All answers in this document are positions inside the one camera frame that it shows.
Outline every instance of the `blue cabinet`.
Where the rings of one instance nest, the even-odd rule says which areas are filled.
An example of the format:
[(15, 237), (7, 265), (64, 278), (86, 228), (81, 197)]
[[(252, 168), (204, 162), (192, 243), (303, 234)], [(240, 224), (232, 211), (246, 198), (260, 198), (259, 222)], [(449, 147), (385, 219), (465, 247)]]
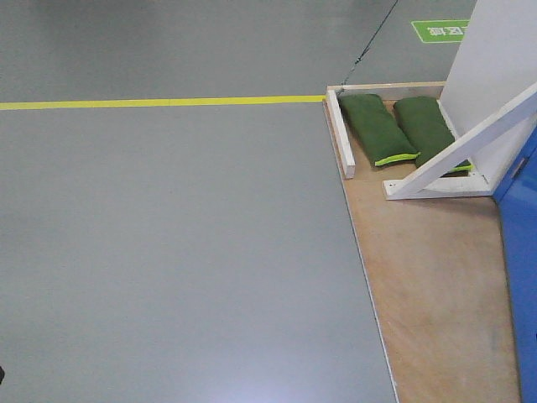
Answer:
[(537, 129), (494, 193), (502, 216), (523, 403), (537, 403)]

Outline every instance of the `yellow tape line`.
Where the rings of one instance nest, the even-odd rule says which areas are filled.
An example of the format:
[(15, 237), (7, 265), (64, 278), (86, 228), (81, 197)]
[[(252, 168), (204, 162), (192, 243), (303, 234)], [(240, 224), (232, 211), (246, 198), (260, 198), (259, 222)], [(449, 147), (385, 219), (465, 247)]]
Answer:
[(32, 109), (74, 109), (90, 107), (198, 107), (203, 105), (263, 105), (270, 103), (322, 102), (324, 95), (283, 95), (275, 97), (223, 97), (178, 99), (118, 99), (110, 101), (0, 102), (2, 111)]

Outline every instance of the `green sandbag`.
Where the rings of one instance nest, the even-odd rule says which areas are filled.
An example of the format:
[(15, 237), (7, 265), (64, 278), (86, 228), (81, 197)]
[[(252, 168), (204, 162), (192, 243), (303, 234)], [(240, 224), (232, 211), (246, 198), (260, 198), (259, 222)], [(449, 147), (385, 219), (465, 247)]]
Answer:
[(341, 97), (339, 104), (372, 165), (415, 160), (418, 156), (378, 95), (348, 95)]
[[(395, 117), (410, 143), (420, 152), (416, 166), (440, 153), (455, 139), (433, 97), (412, 97), (394, 104)], [(472, 164), (464, 160), (450, 172), (471, 170)]]

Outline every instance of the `white wooden frame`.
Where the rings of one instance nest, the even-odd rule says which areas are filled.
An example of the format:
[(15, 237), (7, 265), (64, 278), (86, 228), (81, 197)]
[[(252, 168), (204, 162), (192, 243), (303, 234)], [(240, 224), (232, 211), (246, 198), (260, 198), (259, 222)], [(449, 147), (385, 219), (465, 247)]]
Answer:
[[(397, 101), (403, 97), (418, 95), (439, 98), (443, 85), (443, 82), (416, 82), (344, 86), (343, 88), (346, 93), (376, 93), (384, 101)], [(341, 110), (337, 103), (336, 96), (339, 90), (341, 90), (341, 86), (329, 86), (327, 88), (326, 105), (328, 113), (326, 118), (336, 138), (338, 152), (341, 155), (341, 152), (349, 152), (350, 144), (348, 143), (348, 134), (342, 120)], [(456, 141), (403, 180), (384, 181), (384, 192), (388, 200), (491, 196), (493, 188), (477, 170), (473, 170), (466, 177), (441, 178), (441, 176), (461, 161), (470, 158), (480, 148), (500, 137), (515, 124), (532, 116), (537, 111), (537, 82), (462, 136), (454, 130), (454, 125), (441, 104), (440, 107)], [(338, 121), (338, 124), (331, 124), (331, 122)], [(348, 149), (344, 149), (346, 144), (349, 144)], [(340, 158), (341, 169), (345, 179), (351, 179), (354, 176), (354, 159), (351, 161), (352, 167), (348, 164), (348, 161), (347, 157), (345, 159)]]
[(341, 175), (344, 179), (352, 179), (355, 171), (355, 161), (347, 128), (337, 102), (337, 93), (343, 89), (346, 94), (378, 94), (384, 101), (398, 101), (406, 97), (426, 95), (439, 98), (445, 82), (405, 82), (395, 84), (367, 84), (358, 86), (329, 86), (326, 88), (326, 121), (332, 136), (336, 140), (339, 154)]

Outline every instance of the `green floor sign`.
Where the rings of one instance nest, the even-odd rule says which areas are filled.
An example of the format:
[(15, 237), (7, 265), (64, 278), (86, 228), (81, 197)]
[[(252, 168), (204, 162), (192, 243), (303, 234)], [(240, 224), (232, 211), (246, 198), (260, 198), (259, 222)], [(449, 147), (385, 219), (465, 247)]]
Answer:
[(449, 44), (462, 41), (469, 21), (469, 19), (437, 19), (411, 23), (424, 44)]

